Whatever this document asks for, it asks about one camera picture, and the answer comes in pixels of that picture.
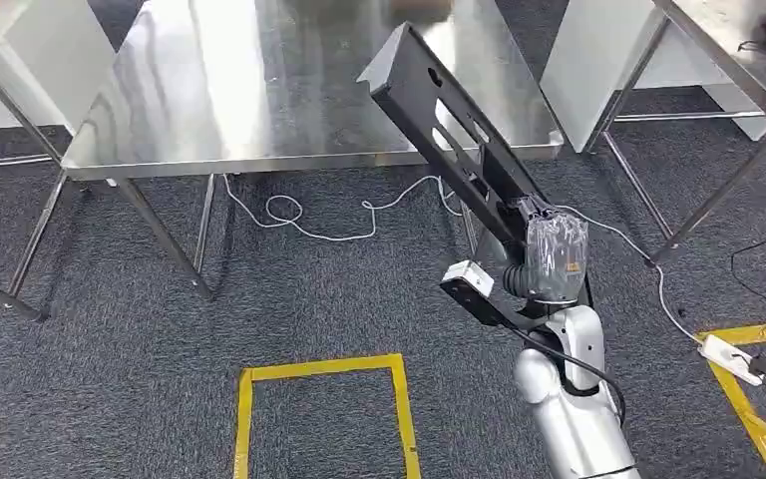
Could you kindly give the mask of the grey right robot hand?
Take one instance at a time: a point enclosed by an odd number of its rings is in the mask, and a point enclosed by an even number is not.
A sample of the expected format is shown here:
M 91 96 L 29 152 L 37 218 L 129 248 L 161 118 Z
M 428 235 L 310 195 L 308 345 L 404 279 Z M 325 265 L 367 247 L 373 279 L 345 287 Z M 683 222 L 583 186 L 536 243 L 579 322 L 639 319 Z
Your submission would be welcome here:
M 524 261 L 502 275 L 509 294 L 536 302 L 577 302 L 586 274 L 588 223 L 534 195 L 515 201 L 525 220 Z

